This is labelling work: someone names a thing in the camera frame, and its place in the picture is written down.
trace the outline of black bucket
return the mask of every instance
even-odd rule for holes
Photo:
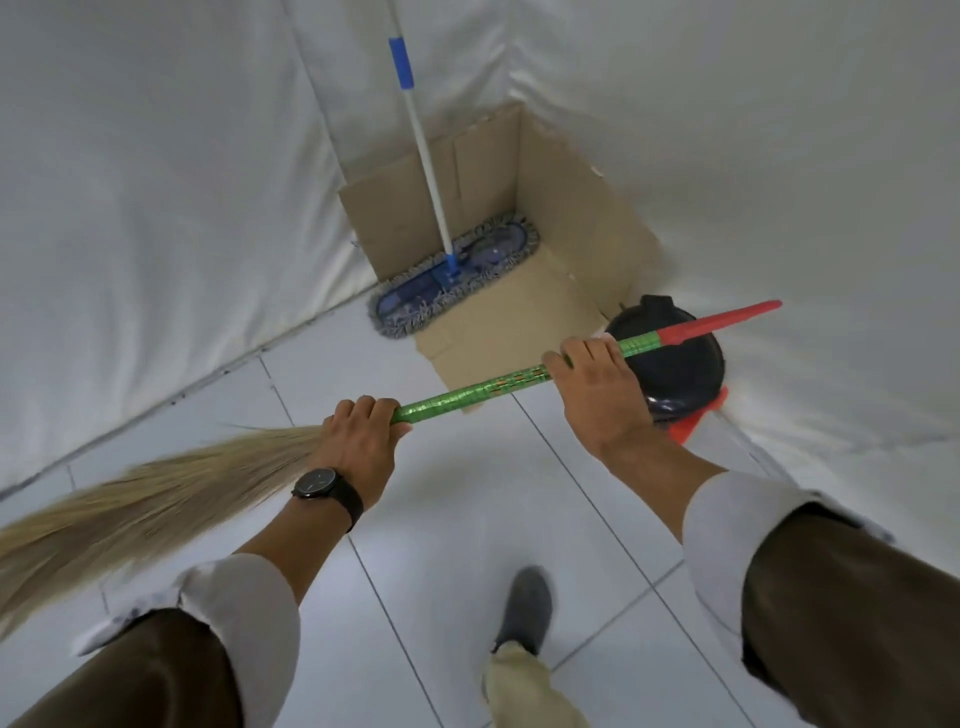
[[[625,308],[607,331],[626,339],[658,328],[694,321],[669,296],[643,296],[640,304]],[[676,422],[714,401],[726,371],[723,352],[713,334],[632,356],[627,363],[640,382],[654,422]]]

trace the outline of green wrapped tape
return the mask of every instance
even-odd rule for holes
[[[655,331],[632,336],[617,343],[620,345],[620,350],[624,356],[636,356],[639,353],[651,352],[663,346],[660,336]],[[471,404],[492,400],[494,397],[510,394],[549,380],[550,374],[547,373],[542,364],[539,364],[536,367],[521,369],[505,376],[495,376],[493,379],[487,379],[487,381],[482,381],[479,384],[471,384],[469,387],[455,389],[452,392],[431,397],[429,400],[405,404],[396,409],[393,422],[411,424],[422,422],[446,412],[453,412],[457,409],[469,407]]]

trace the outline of hand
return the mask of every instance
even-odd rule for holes
[[[646,399],[616,340],[567,339],[561,345],[569,363],[556,352],[543,365],[564,399],[564,413],[584,448],[613,474],[618,464],[645,443],[659,442]]]
[[[374,400],[364,395],[354,403],[342,400],[324,420],[322,438],[307,460],[307,470],[333,468],[347,479],[370,510],[380,500],[394,472],[396,443],[413,429],[390,424],[396,400]]]

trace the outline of cardboard box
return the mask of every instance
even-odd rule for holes
[[[633,305],[656,265],[657,238],[603,177],[523,105],[430,144],[450,234],[518,210],[540,247],[514,271],[415,334],[450,389],[540,361],[568,336],[589,336]],[[380,280],[443,249],[420,158],[349,184],[340,199]]]

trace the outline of grass broom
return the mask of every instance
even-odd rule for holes
[[[758,303],[619,342],[625,356],[680,344],[760,313]],[[542,366],[400,407],[417,423],[546,381]],[[142,570],[278,493],[304,471],[319,425],[263,429],[131,468],[0,529],[0,640],[43,605],[102,576]]]

